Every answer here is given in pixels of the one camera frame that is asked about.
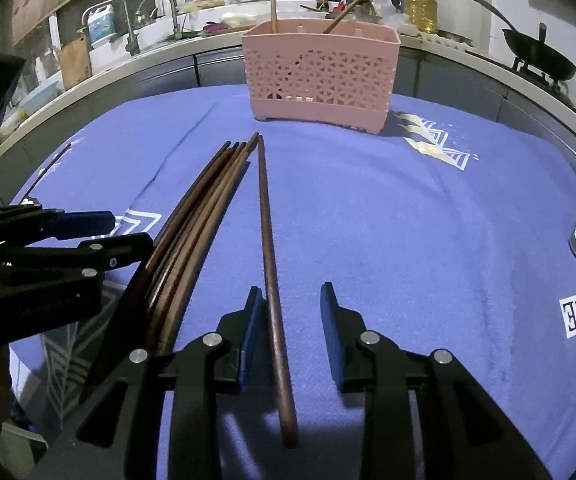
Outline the chopstick bundle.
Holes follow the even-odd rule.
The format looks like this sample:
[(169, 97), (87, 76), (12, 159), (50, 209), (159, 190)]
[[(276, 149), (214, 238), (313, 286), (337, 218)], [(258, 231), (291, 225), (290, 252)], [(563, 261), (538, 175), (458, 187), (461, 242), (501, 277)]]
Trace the chopstick bundle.
[(158, 356), (172, 351), (212, 240), (259, 140), (254, 133), (210, 162), (160, 238), (164, 252), (147, 295), (146, 336), (146, 348)]

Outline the dark wooden chopstick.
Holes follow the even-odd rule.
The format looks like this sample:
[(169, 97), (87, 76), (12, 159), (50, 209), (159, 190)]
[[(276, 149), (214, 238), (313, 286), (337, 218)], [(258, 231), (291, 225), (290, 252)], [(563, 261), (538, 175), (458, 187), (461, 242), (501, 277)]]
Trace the dark wooden chopstick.
[(299, 426), (297, 426), (297, 411), (295, 410), (285, 328), (283, 327), (282, 321), (263, 136), (259, 136), (259, 140), (257, 141), (257, 157), (259, 158), (261, 235), (264, 283), (268, 311), (269, 348), (271, 349), (271, 366), (273, 367), (275, 378), (280, 433), (282, 445), (285, 448), (297, 448), (300, 445)]

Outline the chrome kitchen faucet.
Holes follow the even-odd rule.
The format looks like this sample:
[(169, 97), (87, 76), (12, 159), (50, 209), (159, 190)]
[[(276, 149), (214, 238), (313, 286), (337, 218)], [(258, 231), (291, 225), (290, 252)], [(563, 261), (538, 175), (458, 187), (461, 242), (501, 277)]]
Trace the chrome kitchen faucet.
[(90, 6), (82, 14), (81, 24), (83, 32), (87, 33), (90, 49), (92, 50), (118, 40), (117, 14), (116, 10), (114, 10), (116, 3), (119, 3), (123, 9), (126, 26), (128, 26), (128, 40), (126, 40), (125, 51), (130, 55), (136, 55), (140, 52), (140, 48), (130, 21), (126, 0), (105, 0)]

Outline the wooden cutting board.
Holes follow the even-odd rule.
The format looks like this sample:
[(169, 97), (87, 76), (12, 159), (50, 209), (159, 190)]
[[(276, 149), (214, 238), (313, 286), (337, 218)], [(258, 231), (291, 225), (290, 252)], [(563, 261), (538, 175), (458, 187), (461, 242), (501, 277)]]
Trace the wooden cutting board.
[(70, 90), (92, 76), (90, 51), (88, 51), (87, 40), (84, 36), (79, 36), (78, 39), (61, 48), (59, 65), (62, 83), (66, 90)]

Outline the blue detergent bottle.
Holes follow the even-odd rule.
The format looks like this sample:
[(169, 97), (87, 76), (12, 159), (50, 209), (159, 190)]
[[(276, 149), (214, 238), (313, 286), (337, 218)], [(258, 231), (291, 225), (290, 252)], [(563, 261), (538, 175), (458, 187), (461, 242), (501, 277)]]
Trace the blue detergent bottle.
[(108, 3), (90, 12), (86, 25), (88, 36), (90, 36), (90, 44), (93, 47), (116, 36), (117, 29), (113, 5)]

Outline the blue printed tablecloth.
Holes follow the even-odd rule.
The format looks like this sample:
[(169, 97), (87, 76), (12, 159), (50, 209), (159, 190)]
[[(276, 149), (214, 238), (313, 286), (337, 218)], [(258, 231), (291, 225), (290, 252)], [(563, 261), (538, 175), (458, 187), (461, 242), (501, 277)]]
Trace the blue printed tablecloth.
[(394, 96), (377, 136), (257, 122), (241, 86), (127, 102), (72, 136), (23, 192), (160, 231), (226, 142), (265, 141), (280, 298), (301, 444), (279, 436), (263, 362), (219, 401), (228, 479), (354, 479), (364, 399), (328, 364), (319, 291), (399, 347), (455, 353), (556, 479), (576, 469), (576, 174), (550, 142)]

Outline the light wooden chopstick in basket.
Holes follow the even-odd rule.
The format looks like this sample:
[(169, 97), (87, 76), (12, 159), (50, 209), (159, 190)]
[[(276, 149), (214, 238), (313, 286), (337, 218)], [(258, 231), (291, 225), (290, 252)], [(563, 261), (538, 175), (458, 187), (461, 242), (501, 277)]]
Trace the light wooden chopstick in basket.
[(277, 24), (277, 4), (276, 0), (269, 0), (269, 4), (271, 5), (271, 32), (275, 34), (278, 32), (278, 24)]

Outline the pink perforated utensil basket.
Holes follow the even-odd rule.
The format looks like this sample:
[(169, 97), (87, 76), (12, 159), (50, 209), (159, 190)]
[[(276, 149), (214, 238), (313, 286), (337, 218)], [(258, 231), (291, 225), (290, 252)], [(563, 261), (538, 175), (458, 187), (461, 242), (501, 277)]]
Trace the pink perforated utensil basket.
[(390, 109), (401, 40), (387, 26), (288, 18), (242, 37), (253, 115), (378, 133)]

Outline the black wok on stove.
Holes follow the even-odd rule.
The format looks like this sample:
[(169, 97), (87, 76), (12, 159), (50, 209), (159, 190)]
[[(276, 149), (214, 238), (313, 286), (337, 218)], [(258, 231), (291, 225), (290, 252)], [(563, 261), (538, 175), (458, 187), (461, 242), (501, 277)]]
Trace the black wok on stove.
[(565, 55), (546, 44), (547, 26), (544, 23), (539, 24), (538, 38), (534, 38), (516, 29), (492, 3), (486, 0), (472, 1), (483, 6), (508, 25), (502, 32), (506, 44), (516, 57), (516, 63), (513, 66), (523, 62), (525, 67), (533, 66), (555, 82), (568, 81), (576, 75), (576, 65)]

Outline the white plastic jug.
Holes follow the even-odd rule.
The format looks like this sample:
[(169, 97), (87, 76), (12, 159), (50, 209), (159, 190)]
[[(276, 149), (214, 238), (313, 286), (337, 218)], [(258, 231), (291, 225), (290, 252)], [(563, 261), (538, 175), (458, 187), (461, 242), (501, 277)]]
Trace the white plastic jug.
[(386, 18), (395, 12), (392, 0), (370, 0), (375, 14), (380, 18)]

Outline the large cooking oil bottle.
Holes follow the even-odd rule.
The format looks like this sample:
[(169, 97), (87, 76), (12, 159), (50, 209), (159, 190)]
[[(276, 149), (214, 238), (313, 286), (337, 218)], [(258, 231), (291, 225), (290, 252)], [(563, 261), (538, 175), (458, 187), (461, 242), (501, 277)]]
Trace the large cooking oil bottle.
[(437, 0), (403, 0), (411, 24), (420, 32), (437, 33)]

